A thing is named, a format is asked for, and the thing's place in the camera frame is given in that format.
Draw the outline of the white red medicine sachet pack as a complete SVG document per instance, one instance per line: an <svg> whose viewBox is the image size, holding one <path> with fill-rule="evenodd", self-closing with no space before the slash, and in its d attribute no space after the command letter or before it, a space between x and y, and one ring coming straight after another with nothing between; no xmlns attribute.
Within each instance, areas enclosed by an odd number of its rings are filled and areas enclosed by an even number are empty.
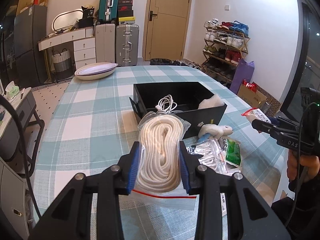
<svg viewBox="0 0 320 240"><path fill-rule="evenodd" d="M250 123L252 123L253 120L260 120L268 122L269 124L271 123L271 120L259 108L251 108L242 113L242 116L244 116Z"/></svg>

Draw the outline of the green medicine sachet pack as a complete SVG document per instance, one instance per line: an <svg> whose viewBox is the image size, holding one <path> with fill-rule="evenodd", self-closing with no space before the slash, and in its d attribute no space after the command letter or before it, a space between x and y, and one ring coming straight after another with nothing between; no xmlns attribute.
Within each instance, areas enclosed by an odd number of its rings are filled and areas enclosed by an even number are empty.
<svg viewBox="0 0 320 240"><path fill-rule="evenodd" d="M240 144L227 137L221 138L222 150L228 164L239 167L241 164Z"/></svg>

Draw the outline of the bagged adidas white laces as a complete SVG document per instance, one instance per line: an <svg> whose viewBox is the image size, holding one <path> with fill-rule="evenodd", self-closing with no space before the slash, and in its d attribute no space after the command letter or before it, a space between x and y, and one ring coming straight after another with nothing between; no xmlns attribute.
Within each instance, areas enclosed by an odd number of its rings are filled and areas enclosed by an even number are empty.
<svg viewBox="0 0 320 240"><path fill-rule="evenodd" d="M225 154L215 139L208 139L187 147L189 154L195 155L201 165L210 167L216 173L231 176L238 168L227 163Z"/></svg>

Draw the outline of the black cardboard box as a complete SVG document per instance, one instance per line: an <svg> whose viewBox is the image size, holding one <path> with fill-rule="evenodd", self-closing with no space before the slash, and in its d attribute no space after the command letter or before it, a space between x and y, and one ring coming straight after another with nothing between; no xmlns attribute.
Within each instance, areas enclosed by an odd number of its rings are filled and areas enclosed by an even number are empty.
<svg viewBox="0 0 320 240"><path fill-rule="evenodd" d="M214 94L199 82L161 82L138 83L133 85L133 97L130 99L136 120L140 120L150 111L156 111L156 105L163 97L171 95L177 103L178 113L191 126L184 138L195 137L200 131L201 124L218 125L227 105L199 109L204 99Z"/></svg>

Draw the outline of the shoe rack with shoes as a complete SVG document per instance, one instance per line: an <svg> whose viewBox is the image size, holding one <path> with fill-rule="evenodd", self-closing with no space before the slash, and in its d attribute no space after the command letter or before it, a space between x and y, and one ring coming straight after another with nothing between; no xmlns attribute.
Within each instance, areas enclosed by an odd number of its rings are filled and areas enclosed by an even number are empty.
<svg viewBox="0 0 320 240"><path fill-rule="evenodd" d="M231 87L236 68L248 55L249 26L239 21L219 22L214 18L204 23L205 57L201 70L227 88Z"/></svg>

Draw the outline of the checkered green white tablecloth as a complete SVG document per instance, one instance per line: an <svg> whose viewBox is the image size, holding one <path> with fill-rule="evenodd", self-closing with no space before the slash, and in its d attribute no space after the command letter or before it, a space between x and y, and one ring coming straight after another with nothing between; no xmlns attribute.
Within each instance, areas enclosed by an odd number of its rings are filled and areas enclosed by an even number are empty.
<svg viewBox="0 0 320 240"><path fill-rule="evenodd" d="M79 172L93 175L129 153L139 132L130 97L135 83L199 82L227 104L221 124L234 129L240 142L241 171L262 197L272 203L286 150L245 117L248 104L200 70L180 66L120 67L100 80L73 79L64 90L43 135L37 154L33 191L46 211L70 179Z"/></svg>

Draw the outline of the wooden door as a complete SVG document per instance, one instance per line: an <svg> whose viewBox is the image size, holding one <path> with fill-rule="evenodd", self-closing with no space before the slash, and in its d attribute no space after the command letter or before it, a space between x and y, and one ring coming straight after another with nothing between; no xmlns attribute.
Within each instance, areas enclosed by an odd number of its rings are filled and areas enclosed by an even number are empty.
<svg viewBox="0 0 320 240"><path fill-rule="evenodd" d="M147 0L142 56L180 60L188 30L191 0Z"/></svg>

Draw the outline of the oval white purple tray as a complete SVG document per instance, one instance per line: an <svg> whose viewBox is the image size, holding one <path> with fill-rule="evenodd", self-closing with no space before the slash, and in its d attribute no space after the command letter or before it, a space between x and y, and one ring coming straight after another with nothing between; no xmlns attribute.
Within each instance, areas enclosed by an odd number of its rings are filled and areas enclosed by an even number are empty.
<svg viewBox="0 0 320 240"><path fill-rule="evenodd" d="M74 75L84 81L98 80L113 74L117 66L117 63L93 63L77 69Z"/></svg>

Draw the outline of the stacked shoe boxes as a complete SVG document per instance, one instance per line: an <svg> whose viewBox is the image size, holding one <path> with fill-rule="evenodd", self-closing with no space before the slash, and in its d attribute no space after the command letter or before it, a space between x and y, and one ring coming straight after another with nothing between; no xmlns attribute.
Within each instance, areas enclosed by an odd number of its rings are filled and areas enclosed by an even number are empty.
<svg viewBox="0 0 320 240"><path fill-rule="evenodd" d="M133 10L133 0L118 0L118 23L135 24L136 18Z"/></svg>

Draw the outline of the white dresser with drawers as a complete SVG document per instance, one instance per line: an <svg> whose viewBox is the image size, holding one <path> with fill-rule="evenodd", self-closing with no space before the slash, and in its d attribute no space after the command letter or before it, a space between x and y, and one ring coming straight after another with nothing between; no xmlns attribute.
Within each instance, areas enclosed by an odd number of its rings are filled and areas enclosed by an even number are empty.
<svg viewBox="0 0 320 240"><path fill-rule="evenodd" d="M76 69L96 63L93 27L76 29L38 42L39 51L67 49Z"/></svg>

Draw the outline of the beige suitcase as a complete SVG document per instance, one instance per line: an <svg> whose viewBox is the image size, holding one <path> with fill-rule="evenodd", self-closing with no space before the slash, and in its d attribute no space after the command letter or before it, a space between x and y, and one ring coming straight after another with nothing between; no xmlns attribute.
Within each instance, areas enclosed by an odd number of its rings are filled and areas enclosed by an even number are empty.
<svg viewBox="0 0 320 240"><path fill-rule="evenodd" d="M100 24L95 27L95 53L97 62L116 62L115 36L115 24Z"/></svg>

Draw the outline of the teal suitcase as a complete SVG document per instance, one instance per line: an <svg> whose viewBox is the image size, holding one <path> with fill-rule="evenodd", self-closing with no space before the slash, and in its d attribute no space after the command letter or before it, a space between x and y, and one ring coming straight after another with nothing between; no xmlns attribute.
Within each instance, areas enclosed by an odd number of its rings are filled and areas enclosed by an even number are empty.
<svg viewBox="0 0 320 240"><path fill-rule="evenodd" d="M117 18L118 0L100 0L98 19L111 22Z"/></svg>

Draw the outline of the black refrigerator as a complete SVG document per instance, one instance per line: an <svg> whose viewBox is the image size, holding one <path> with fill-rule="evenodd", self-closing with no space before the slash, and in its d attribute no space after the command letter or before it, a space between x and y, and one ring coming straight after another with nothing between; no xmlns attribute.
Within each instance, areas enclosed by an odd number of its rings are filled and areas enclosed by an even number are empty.
<svg viewBox="0 0 320 240"><path fill-rule="evenodd" d="M37 87L48 79L38 42L46 36L47 7L32 5L15 17L14 50L20 87Z"/></svg>

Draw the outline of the oval vanity mirror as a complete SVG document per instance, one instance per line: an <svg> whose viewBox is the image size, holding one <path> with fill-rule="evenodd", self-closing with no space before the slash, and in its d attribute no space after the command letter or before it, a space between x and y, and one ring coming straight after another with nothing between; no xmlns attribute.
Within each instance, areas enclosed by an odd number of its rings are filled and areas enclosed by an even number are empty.
<svg viewBox="0 0 320 240"><path fill-rule="evenodd" d="M58 14L52 21L52 31L60 31L75 25L82 19L83 10L75 9Z"/></svg>

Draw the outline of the white plush toy keychain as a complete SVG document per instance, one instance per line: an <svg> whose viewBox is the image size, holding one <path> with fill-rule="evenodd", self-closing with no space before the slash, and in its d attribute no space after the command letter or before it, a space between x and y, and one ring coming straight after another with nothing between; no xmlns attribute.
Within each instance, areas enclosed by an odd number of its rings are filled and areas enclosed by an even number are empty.
<svg viewBox="0 0 320 240"><path fill-rule="evenodd" d="M227 125L215 125L215 124L206 124L203 125L198 134L198 143L202 143L208 140L210 137L213 137L219 140L221 137L229 136L233 133L233 128Z"/></svg>

